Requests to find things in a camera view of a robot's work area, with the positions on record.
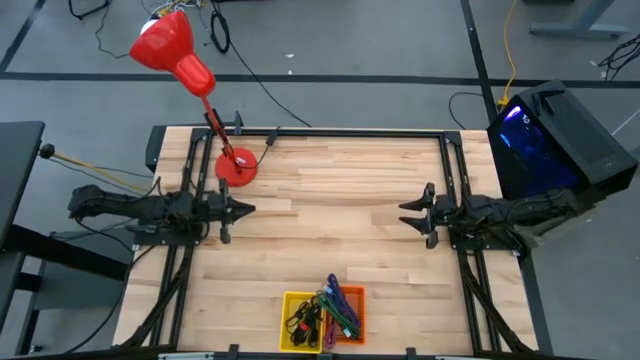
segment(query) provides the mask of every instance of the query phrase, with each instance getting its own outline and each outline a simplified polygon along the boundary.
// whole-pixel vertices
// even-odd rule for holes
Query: yellow bin
[[[300,304],[311,299],[314,295],[315,293],[285,291],[284,298],[282,299],[282,320],[280,320],[280,345],[278,346],[280,351],[307,354],[320,354],[322,352],[322,339],[324,338],[322,321],[316,321],[320,337],[318,338],[318,345],[315,347],[310,347],[306,341],[299,346],[293,345],[291,342],[291,334],[287,331],[287,325],[285,324],[287,319],[296,313]],[[321,316],[324,319],[324,309],[322,309]]]

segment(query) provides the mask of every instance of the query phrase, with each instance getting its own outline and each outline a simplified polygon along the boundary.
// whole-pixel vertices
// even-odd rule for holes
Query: wire bundle
[[[298,307],[298,310],[292,317],[287,319],[287,332],[291,334],[291,342],[295,346],[305,343],[309,347],[318,345],[318,320],[320,318],[321,308],[318,305],[316,297],[312,297],[309,301],[305,301]]]
[[[327,350],[333,349],[336,346],[336,335],[336,318],[332,317],[327,326],[327,333],[324,334],[322,346]]]
[[[632,47],[631,50],[620,55],[618,54],[629,47]],[[638,56],[640,56],[640,34],[633,39],[618,45],[609,56],[598,64],[598,67],[607,67],[604,80],[612,81],[615,79],[618,72]],[[614,72],[611,78],[609,78],[609,71],[611,70]]]
[[[360,319],[356,312],[347,303],[338,279],[334,274],[330,274],[327,278],[328,284],[325,285],[324,291],[319,291],[316,295],[318,304],[322,306],[341,328],[342,332],[349,338],[357,339],[360,337]],[[331,332],[327,332],[325,343],[331,344],[332,339],[328,339]]]

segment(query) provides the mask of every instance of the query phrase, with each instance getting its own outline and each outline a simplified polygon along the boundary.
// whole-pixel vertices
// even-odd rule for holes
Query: computer case
[[[515,95],[487,132],[505,199],[565,187],[595,203],[626,189],[638,167],[560,81]]]

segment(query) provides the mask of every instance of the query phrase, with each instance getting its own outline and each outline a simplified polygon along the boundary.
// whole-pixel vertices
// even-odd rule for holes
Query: orange bin
[[[360,337],[357,339],[350,339],[346,337],[342,333],[342,329],[340,326],[336,324],[335,331],[336,335],[336,344],[344,344],[344,345],[366,345],[367,344],[367,327],[366,327],[366,317],[365,317],[365,292],[364,286],[359,285],[342,285],[340,286],[342,293],[344,294],[345,299],[347,299],[347,303],[353,308],[353,311],[358,314],[358,318],[360,319]],[[327,333],[329,328],[329,324],[333,317],[329,312],[325,312],[326,321],[324,322],[324,333]]]

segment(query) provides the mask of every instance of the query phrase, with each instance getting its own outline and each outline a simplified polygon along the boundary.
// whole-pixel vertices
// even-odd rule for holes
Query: wooden table
[[[156,169],[163,192],[180,186],[191,130],[166,130]],[[461,135],[473,193],[500,197],[486,133]],[[264,137],[231,142],[258,156],[265,148]],[[213,169],[207,189],[217,187]],[[368,344],[338,345],[333,352],[403,354],[415,347],[419,354],[471,354],[458,261],[446,230],[440,230],[444,242],[427,250],[424,237],[398,221],[415,216],[398,204],[418,198],[429,181],[438,193],[445,191],[436,140],[279,137],[256,179],[231,190],[257,211],[230,227],[231,244],[221,244],[212,228],[196,248],[179,350],[226,351],[239,344],[243,352],[277,352],[283,293],[315,292],[335,273],[344,284],[366,286]],[[157,247],[132,270],[115,344],[132,334],[156,302],[165,255],[166,247]],[[485,251],[485,257],[496,307],[535,348],[517,259],[508,251]],[[485,316],[476,307],[488,349]]]

